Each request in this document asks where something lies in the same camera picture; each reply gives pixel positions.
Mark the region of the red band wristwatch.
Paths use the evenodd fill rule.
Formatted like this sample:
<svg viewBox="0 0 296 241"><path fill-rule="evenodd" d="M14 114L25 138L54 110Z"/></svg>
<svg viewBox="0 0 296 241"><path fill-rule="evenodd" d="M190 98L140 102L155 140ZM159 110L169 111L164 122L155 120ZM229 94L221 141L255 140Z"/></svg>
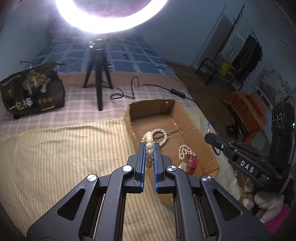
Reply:
<svg viewBox="0 0 296 241"><path fill-rule="evenodd" d="M198 166L198 158L193 155L186 155L178 168L184 170L188 175L193 176Z"/></svg>

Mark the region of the black ring bangle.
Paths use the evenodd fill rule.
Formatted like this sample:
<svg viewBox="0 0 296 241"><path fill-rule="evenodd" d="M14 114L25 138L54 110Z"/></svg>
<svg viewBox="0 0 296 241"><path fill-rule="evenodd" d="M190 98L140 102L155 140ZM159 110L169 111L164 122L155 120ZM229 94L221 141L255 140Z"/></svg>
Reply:
<svg viewBox="0 0 296 241"><path fill-rule="evenodd" d="M224 147L223 143L217 136L217 131L213 124L208 121L207 123L207 137L205 137L205 140L208 144L212 146L212 149L214 153L219 156L221 154L222 148Z"/></svg>

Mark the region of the brown cardboard box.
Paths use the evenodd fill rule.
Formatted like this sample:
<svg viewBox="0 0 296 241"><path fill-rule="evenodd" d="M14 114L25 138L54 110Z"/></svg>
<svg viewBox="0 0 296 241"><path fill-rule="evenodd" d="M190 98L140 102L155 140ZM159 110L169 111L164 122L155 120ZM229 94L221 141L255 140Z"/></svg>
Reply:
<svg viewBox="0 0 296 241"><path fill-rule="evenodd" d="M179 148L181 145L187 145L197 158L196 169L191 171L191 174L195 177L217 176L219 167L210 147L204 141L201 128L195 126L185 109L175 100L132 102L126 109L125 123L136 148L144 134L162 128L168 134L168 139L160 151L170 157L173 165L181 164Z"/></svg>

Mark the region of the white plush toy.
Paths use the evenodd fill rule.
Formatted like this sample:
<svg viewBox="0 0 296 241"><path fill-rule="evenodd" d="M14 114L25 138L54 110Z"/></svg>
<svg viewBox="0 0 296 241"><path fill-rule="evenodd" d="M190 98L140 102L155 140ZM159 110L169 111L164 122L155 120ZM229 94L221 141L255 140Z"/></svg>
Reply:
<svg viewBox="0 0 296 241"><path fill-rule="evenodd" d="M259 220L266 224L280 214L284 198L282 194L279 195L275 192L256 191L255 184L248 178L244 184L239 202L250 212L255 204L260 209L265 209L265 213L262 214Z"/></svg>

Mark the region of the orange cardboard box on floor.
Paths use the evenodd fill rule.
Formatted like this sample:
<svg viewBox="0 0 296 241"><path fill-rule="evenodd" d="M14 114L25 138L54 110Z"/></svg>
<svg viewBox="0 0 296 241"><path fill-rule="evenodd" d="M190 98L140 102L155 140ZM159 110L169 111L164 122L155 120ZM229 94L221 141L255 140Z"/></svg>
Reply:
<svg viewBox="0 0 296 241"><path fill-rule="evenodd" d="M250 95L241 91L234 91L221 100L232 116L238 120L238 125L242 128L242 133L245 136L244 144L249 146L255 136L263 130L267 122L264 114L260 115L257 112L250 99Z"/></svg>

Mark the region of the pink checked bed sheet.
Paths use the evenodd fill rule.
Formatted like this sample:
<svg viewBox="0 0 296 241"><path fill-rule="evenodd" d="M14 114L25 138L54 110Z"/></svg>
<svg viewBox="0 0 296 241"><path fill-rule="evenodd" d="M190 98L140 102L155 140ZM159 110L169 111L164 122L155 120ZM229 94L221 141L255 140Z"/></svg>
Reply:
<svg viewBox="0 0 296 241"><path fill-rule="evenodd" d="M62 108L14 119L1 105L1 132L14 135L40 128L123 118L128 105L140 100L172 99L185 108L197 106L178 78L152 73L112 72L115 89L103 85L103 110L99 111L94 77L90 77L88 87L83 88L84 77L84 73L60 75L65 87L65 106Z"/></svg>

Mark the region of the landscape painting scroll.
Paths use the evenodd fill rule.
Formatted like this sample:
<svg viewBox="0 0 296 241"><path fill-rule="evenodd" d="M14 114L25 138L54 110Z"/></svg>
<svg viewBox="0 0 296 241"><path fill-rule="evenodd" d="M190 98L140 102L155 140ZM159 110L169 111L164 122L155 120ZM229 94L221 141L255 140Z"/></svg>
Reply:
<svg viewBox="0 0 296 241"><path fill-rule="evenodd" d="M287 96L295 98L295 52L285 42L278 41L252 87L269 110Z"/></svg>

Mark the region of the black clothes rack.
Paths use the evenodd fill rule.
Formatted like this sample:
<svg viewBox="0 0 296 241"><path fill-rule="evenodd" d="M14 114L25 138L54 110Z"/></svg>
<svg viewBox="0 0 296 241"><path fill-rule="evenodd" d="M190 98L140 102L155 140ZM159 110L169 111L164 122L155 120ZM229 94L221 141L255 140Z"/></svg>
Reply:
<svg viewBox="0 0 296 241"><path fill-rule="evenodd" d="M241 8L223 43L211 58L204 58L195 71L205 84L221 78L239 90L262 60L262 46Z"/></svg>

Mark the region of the yellow striped cloth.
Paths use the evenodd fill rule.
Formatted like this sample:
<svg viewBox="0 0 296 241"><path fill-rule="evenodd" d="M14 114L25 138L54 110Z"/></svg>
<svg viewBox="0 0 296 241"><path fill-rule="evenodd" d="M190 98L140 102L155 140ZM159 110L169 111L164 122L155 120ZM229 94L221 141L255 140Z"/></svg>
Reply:
<svg viewBox="0 0 296 241"><path fill-rule="evenodd" d="M110 174L136 154L123 118L15 135L5 132L1 131L1 221L13 231L1 240L22 240L28 228L88 174ZM220 167L216 181L239 199L241 189L226 157L214 158ZM161 203L152 171L148 174L144 193L127 196L123 240L175 240L172 207Z"/></svg>

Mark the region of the black tripod stand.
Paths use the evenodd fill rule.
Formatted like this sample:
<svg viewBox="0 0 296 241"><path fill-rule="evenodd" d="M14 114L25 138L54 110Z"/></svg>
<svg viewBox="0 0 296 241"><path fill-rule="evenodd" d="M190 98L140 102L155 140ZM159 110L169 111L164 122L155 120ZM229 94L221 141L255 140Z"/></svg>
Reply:
<svg viewBox="0 0 296 241"><path fill-rule="evenodd" d="M90 74L92 72L93 66L95 66L95 87L97 96L97 106L98 110L103 110L103 95L102 95L102 73L105 72L107 78L107 85L110 89L113 89L113 84L111 81L111 75L109 72L108 61L105 51L105 40L97 39L94 42L89 42L89 48L92 53L92 57L89 61L87 72L85 75L83 88L87 87Z"/></svg>

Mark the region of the black printed gift bag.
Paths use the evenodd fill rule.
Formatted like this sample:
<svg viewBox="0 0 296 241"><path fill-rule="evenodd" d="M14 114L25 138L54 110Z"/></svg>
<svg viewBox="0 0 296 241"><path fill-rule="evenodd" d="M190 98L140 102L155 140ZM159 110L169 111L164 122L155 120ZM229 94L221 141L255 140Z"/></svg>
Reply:
<svg viewBox="0 0 296 241"><path fill-rule="evenodd" d="M10 75L1 81L1 99L14 119L65 106L65 88L55 61Z"/></svg>

